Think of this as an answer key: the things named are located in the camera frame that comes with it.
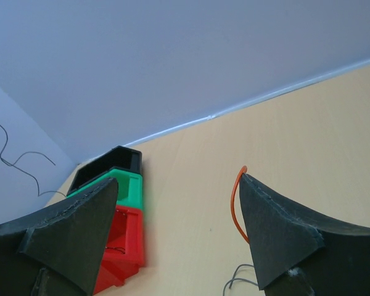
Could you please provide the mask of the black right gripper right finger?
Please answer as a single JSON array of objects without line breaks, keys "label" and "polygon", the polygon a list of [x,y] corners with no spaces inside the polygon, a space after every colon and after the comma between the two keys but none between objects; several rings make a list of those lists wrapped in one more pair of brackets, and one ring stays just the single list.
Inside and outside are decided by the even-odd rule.
[{"label": "black right gripper right finger", "polygon": [[266,295],[370,295],[370,228],[323,215],[248,174],[239,199]]}]

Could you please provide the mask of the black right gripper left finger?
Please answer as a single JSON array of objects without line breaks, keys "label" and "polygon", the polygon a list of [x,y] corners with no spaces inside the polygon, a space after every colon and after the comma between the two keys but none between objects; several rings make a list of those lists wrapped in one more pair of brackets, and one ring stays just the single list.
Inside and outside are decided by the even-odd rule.
[{"label": "black right gripper left finger", "polygon": [[0,224],[0,295],[92,295],[117,194],[105,178]]}]

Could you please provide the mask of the red plastic bin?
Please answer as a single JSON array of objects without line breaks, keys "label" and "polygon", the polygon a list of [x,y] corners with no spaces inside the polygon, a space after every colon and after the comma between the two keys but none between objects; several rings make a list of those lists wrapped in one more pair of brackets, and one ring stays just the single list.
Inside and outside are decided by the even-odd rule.
[{"label": "red plastic bin", "polygon": [[93,294],[123,286],[144,264],[142,210],[117,205]]}]

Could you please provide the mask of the green plastic bin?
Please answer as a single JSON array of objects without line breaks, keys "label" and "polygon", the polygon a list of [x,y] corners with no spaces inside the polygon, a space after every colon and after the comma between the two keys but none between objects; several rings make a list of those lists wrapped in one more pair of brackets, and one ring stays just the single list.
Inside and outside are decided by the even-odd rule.
[{"label": "green plastic bin", "polygon": [[87,182],[79,189],[70,190],[67,197],[71,197],[82,190],[97,184],[105,178],[115,178],[118,182],[117,205],[143,210],[142,176],[137,173],[131,173],[129,171],[119,170],[116,168],[113,168],[94,180]]}]

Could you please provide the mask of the black plastic bin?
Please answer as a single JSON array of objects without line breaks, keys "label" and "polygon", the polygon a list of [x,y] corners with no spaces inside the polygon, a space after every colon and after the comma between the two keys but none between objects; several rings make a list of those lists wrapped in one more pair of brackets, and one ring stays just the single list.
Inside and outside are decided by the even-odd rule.
[{"label": "black plastic bin", "polygon": [[141,174],[142,152],[117,146],[80,168],[70,185],[67,195],[74,193],[112,169]]}]

